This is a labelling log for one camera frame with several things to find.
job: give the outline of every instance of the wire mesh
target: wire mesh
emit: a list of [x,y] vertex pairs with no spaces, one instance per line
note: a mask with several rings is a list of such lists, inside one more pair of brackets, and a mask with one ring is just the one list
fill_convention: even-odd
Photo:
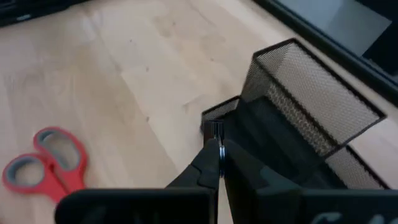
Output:
[[344,148],[385,115],[295,39],[256,52],[241,95],[202,114],[223,118],[226,138],[300,184],[386,188]]

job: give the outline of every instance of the scissor handle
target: scissor handle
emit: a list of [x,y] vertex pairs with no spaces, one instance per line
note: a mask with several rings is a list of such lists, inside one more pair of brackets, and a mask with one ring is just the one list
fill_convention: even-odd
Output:
[[[75,167],[68,168],[62,162],[60,156],[55,151],[50,150],[50,146],[46,145],[44,139],[51,134],[60,134],[72,142],[78,153],[78,162]],[[36,150],[47,157],[48,164],[57,171],[69,193],[85,188],[83,178],[87,165],[87,154],[84,145],[73,134],[62,128],[47,127],[37,132],[34,136],[33,144]]]
[[[30,153],[20,155],[4,168],[2,182],[11,191],[22,194],[45,194],[58,203],[68,193],[55,174],[49,169],[47,162],[46,156],[41,154]],[[41,180],[35,184],[18,183],[16,180],[17,170],[30,163],[38,163],[42,166],[43,176]]]

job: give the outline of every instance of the black mesh desk organizer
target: black mesh desk organizer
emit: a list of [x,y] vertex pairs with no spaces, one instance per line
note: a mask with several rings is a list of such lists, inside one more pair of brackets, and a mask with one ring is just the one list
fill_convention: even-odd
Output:
[[314,189],[388,189],[347,146],[384,118],[295,39],[256,52],[241,95],[202,113],[202,123],[222,119],[225,138]]

